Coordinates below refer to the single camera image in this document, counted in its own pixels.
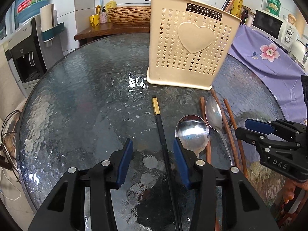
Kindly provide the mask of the person's hand painted nails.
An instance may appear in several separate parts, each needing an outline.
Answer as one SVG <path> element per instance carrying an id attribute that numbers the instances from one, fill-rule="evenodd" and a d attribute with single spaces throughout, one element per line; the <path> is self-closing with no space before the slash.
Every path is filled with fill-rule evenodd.
<path id="1" fill-rule="evenodd" d="M 282 189 L 282 196 L 284 203 L 291 206 L 288 214 L 299 214 L 307 202 L 307 181 L 296 182 L 287 179 Z"/>

